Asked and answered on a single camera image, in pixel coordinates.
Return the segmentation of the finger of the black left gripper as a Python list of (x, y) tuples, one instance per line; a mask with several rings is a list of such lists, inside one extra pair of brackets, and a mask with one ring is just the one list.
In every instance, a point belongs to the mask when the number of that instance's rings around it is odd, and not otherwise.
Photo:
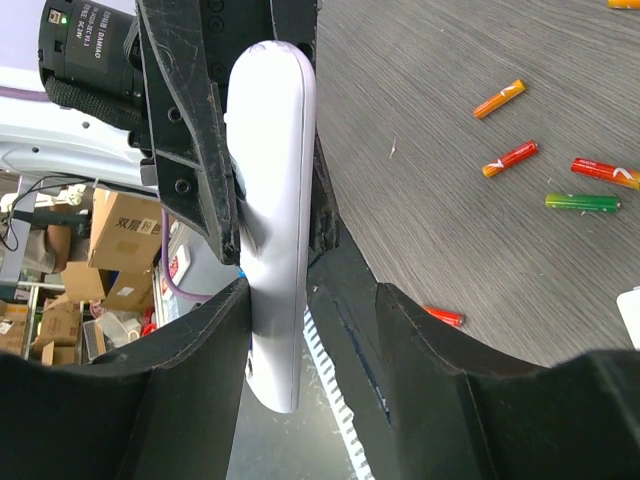
[(311, 190), (310, 248), (324, 254), (339, 246), (339, 209), (320, 136), (315, 135)]

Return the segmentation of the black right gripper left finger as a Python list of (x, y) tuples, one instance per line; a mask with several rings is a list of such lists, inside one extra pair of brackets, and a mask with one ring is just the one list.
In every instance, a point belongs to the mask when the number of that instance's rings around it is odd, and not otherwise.
[(239, 278), (86, 365), (3, 354), (2, 477), (224, 478), (249, 336), (249, 286)]

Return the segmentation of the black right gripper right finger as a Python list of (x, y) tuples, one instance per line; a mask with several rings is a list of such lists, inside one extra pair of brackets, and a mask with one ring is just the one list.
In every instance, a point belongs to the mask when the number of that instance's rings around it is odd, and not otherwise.
[(546, 368), (376, 293), (384, 395), (405, 479), (635, 479), (639, 355)]

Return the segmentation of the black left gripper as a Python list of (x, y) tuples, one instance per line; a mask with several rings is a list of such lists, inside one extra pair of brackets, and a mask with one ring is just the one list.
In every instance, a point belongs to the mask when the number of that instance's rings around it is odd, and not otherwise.
[(128, 132), (165, 210), (217, 259), (240, 257), (222, 110), (232, 65), (283, 40), (316, 60), (317, 1), (140, 1), (138, 15), (96, 1), (48, 1), (38, 66), (47, 97)]

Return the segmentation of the white air conditioner remote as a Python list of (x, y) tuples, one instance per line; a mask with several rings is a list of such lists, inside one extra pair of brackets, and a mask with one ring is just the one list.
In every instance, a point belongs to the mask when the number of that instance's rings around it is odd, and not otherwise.
[(224, 115), (240, 187), (240, 268), (250, 287), (246, 378), (278, 413), (298, 407), (306, 310), (316, 77), (302, 51), (263, 41), (235, 62)]

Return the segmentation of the white battery cover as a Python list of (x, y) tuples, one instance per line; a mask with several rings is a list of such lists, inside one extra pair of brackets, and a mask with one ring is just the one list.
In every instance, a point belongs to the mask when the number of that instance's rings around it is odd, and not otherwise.
[(635, 350), (640, 350), (640, 288), (621, 293), (616, 304)]

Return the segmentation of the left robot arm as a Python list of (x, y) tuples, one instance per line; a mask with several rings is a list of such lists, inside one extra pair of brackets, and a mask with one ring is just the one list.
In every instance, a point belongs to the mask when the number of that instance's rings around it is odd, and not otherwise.
[(240, 258), (239, 176), (223, 116), (233, 65), (259, 47), (266, 121), (284, 61), (316, 63), (316, 1), (5, 1), (1, 165), (45, 185), (158, 196), (220, 262)]

